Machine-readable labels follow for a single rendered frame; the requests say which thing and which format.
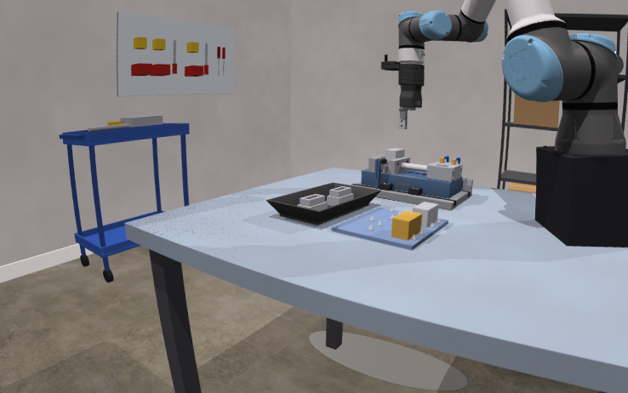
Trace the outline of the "yellow-orange block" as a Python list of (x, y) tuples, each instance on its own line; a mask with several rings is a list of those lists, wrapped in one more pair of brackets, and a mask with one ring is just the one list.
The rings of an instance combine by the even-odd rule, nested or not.
[(405, 211), (392, 218), (391, 237), (408, 241), (421, 231), (422, 214)]

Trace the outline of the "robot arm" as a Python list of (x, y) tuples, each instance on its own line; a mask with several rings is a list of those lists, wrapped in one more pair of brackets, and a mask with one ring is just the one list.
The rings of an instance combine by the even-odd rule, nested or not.
[[(465, 0), (459, 15), (402, 12), (399, 48), (425, 50), (428, 41), (481, 42), (488, 35), (486, 19), (495, 1)], [(624, 153), (614, 41), (597, 34), (569, 35), (565, 22), (554, 15), (551, 0), (504, 2), (511, 22), (501, 60), (505, 80), (525, 100), (562, 101), (555, 150)]]

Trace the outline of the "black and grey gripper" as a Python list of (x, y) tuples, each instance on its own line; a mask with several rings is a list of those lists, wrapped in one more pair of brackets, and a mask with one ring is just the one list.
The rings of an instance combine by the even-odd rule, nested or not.
[[(424, 49), (400, 48), (398, 49), (398, 62), (381, 62), (381, 69), (398, 72), (398, 84), (401, 84), (400, 106), (398, 106), (398, 128), (407, 129), (408, 110), (416, 111), (422, 108), (421, 88), (424, 86)], [(400, 63), (399, 63), (400, 62)]]

